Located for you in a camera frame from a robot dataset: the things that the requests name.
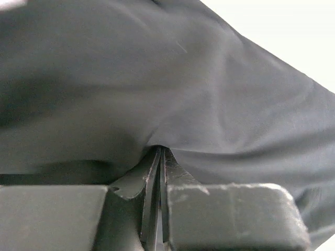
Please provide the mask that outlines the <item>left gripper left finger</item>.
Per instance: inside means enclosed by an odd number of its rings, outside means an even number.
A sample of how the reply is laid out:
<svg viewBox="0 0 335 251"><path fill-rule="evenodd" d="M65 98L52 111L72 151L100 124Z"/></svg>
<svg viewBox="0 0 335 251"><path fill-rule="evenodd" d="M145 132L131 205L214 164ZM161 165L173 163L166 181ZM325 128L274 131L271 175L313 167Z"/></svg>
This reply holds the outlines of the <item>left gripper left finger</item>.
<svg viewBox="0 0 335 251"><path fill-rule="evenodd" d="M105 250L155 250L160 148L112 183L104 207Z"/></svg>

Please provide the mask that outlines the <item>black trousers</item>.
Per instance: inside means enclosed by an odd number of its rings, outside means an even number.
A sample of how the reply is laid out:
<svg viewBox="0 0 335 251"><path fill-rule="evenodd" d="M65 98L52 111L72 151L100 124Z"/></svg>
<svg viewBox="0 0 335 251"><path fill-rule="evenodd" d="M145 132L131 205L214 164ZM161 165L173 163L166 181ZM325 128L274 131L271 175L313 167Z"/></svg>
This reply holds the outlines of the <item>black trousers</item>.
<svg viewBox="0 0 335 251"><path fill-rule="evenodd" d="M1 181L104 183L156 145L334 234L332 92L200 1L1 2Z"/></svg>

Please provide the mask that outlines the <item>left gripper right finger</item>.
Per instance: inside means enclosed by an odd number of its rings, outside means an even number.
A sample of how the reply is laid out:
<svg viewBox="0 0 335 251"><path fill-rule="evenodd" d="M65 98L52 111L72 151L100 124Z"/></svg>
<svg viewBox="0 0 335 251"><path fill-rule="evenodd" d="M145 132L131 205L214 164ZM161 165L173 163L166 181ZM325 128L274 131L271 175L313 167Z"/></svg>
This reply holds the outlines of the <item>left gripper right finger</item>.
<svg viewBox="0 0 335 251"><path fill-rule="evenodd" d="M172 151L162 149L160 160L162 234L165 250L197 250L202 247L200 199L208 190L186 171Z"/></svg>

